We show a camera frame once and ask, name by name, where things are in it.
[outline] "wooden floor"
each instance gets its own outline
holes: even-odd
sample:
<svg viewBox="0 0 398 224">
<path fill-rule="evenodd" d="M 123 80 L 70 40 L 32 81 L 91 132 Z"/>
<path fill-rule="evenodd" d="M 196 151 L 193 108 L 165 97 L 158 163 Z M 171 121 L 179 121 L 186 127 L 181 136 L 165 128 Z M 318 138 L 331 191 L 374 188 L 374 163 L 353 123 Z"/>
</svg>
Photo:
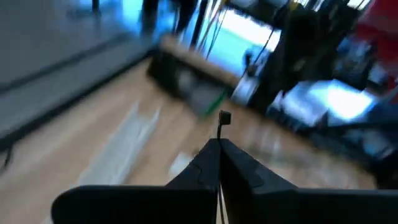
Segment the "wooden floor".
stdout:
<svg viewBox="0 0 398 224">
<path fill-rule="evenodd" d="M 161 108 L 157 128 L 132 167 L 126 184 L 164 185 L 178 154 L 197 153 L 215 136 L 217 115 L 199 121 L 145 76 L 150 60 L 85 98 L 16 145 L 14 159 L 0 175 L 0 223 L 42 223 L 52 200 L 76 183 L 90 159 L 108 142 L 131 105 L 140 114 Z M 350 162 L 231 102 L 221 109 L 233 121 L 223 136 L 274 172 L 300 187 L 372 189 L 372 178 Z"/>
</svg>

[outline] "metal pole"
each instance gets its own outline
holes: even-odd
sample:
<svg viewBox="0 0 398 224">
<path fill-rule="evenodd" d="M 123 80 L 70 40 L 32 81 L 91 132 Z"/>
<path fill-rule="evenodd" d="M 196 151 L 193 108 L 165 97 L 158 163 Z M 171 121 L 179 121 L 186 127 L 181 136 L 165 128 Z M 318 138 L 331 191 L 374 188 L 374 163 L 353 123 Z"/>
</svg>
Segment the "metal pole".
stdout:
<svg viewBox="0 0 398 224">
<path fill-rule="evenodd" d="M 93 12 L 100 11 L 100 0 L 92 0 L 91 9 Z"/>
<path fill-rule="evenodd" d="M 206 9 L 209 1 L 202 0 L 199 6 L 199 15 L 197 19 L 197 23 L 195 24 L 195 29 L 193 30 L 193 36 L 191 40 L 191 46 L 196 46 L 198 43 L 198 39 L 200 36 L 201 27 L 203 26 L 203 21 L 205 19 Z"/>
</svg>

